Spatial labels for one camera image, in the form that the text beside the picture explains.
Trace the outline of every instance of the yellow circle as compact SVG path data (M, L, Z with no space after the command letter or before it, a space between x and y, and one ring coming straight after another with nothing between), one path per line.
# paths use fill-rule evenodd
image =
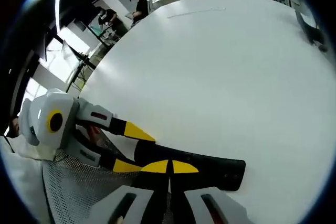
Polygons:
M51 118L53 118L53 116L55 115L55 114L57 114L57 113L60 113L61 115L62 115L62 113L61 113L61 111L60 110L52 110L49 114L48 114L48 117L47 117L47 129L48 129L48 131L50 132L50 133L55 133L55 132L57 132L57 131L53 131L52 129L51 129L51 126L50 126L50 121L51 121Z

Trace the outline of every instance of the man in black shirt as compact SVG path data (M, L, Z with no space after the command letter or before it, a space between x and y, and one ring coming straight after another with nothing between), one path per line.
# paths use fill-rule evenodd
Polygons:
M148 3L147 0L139 0L136 5L136 12L133 13L133 24L135 26L140 20L148 16Z
M125 35L128 32L124 23L117 17L117 13L112 9L101 9L98 17L98 24L101 29L103 29L103 24L111 26L112 30L115 31L115 34L119 37Z

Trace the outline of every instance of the window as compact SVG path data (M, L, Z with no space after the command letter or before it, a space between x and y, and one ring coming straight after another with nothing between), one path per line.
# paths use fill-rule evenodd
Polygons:
M87 52L90 48L81 39L79 39L67 27L61 29L58 34L66 43L78 52ZM47 61L40 59L42 66L48 69L54 76L67 83L69 77L76 68L79 60L72 53L67 53L63 45L56 39L53 39L47 46Z
M68 45L77 52L86 54L90 50L90 47L77 35L75 35L68 27L63 27L61 31L59 31L58 36L65 40Z
M25 94L23 96L22 103L25 101L26 98L32 101L34 98L40 97L41 95L44 95L46 93L47 93L47 89L43 87L42 85L40 85L33 78L31 78L28 82Z

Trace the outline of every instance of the white table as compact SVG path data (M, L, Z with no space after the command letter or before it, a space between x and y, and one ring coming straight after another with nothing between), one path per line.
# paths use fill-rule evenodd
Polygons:
M81 96L160 145L245 160L228 194L258 224L300 221L334 160L335 73L294 10L271 0L159 8L110 50Z

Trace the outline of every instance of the person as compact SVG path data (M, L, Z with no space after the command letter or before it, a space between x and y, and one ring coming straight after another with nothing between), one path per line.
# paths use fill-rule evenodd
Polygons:
M48 146L32 146L24 135L19 134L18 116L13 116L9 122L8 135L0 136L0 158L13 188L30 214L38 223L52 223L48 212L48 204L44 192L42 177L42 160L52 161L56 151ZM100 141L100 129L87 125L80 128L92 143Z
M117 13L112 9L105 10L102 8L100 10L98 24L101 29L103 29L104 24L111 26L112 30L120 38L128 32L124 23L118 18Z
M19 117L17 115L13 115L9 119L9 131L7 136L11 138L19 136Z
M148 16L148 2L147 0L139 0L136 5L136 11L133 13L133 23L131 27L135 26L140 20L146 18L147 16Z

